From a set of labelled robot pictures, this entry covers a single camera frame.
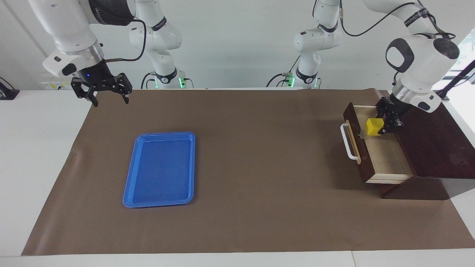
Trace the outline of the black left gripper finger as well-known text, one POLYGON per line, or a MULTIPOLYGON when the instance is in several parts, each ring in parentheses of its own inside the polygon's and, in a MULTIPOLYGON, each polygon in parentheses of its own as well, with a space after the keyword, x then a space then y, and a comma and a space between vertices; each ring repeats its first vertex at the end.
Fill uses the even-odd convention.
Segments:
POLYGON ((385 113, 382 118, 383 127, 380 129, 380 135, 394 133, 404 127, 404 123, 398 113, 385 113))
POLYGON ((387 98, 380 98, 380 100, 378 100, 376 103, 376 112, 377 114, 375 118, 385 120, 387 113, 387 98))

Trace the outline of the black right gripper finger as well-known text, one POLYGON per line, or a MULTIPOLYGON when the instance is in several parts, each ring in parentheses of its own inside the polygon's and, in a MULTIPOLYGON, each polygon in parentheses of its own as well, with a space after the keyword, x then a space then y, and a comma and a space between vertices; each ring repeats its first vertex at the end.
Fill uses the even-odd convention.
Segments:
POLYGON ((129 104, 129 95, 132 93, 132 84, 125 73, 120 73, 113 77, 114 82, 111 86, 111 91, 122 96, 125 104, 129 104))
POLYGON ((77 98, 85 99, 90 101, 91 104, 97 108, 98 107, 98 100, 95 96, 95 86, 86 86, 88 89, 85 90, 83 88, 83 81, 81 78, 73 78, 70 82, 70 85, 76 94, 77 98))

